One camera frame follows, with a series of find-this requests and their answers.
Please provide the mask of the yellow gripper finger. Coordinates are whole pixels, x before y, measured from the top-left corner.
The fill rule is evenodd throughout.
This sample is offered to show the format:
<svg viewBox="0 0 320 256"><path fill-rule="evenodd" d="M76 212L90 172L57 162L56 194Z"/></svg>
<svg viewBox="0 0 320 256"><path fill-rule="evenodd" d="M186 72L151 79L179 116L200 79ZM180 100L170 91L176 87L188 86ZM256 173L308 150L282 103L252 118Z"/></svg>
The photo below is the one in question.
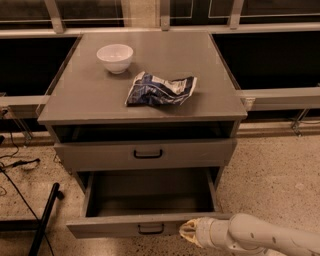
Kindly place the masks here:
<svg viewBox="0 0 320 256"><path fill-rule="evenodd" d="M197 246L200 245L198 239L196 238L196 228L198 220L192 219L182 224L179 228L179 234L182 238L186 239L190 243L193 243Z"/></svg>

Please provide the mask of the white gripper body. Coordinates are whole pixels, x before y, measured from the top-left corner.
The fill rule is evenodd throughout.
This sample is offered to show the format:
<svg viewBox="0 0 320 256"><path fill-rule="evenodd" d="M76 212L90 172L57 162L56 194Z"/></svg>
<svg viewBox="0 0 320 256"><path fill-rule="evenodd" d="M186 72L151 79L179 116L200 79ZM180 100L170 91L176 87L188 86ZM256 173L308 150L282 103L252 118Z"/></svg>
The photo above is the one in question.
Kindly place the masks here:
<svg viewBox="0 0 320 256"><path fill-rule="evenodd" d="M229 221L209 217L200 218L195 237L203 248L227 249L232 242L228 233Z"/></svg>

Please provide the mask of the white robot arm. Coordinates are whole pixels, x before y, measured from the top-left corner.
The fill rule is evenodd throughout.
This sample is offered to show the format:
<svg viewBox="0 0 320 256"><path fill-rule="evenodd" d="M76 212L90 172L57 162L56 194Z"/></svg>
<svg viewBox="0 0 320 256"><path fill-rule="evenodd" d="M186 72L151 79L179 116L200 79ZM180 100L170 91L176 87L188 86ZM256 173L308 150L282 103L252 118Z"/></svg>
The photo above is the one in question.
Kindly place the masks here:
<svg viewBox="0 0 320 256"><path fill-rule="evenodd" d="M320 256L320 234L284 228L252 215L238 213L229 220L191 219L179 230L187 241L201 248L228 251L232 256Z"/></svg>

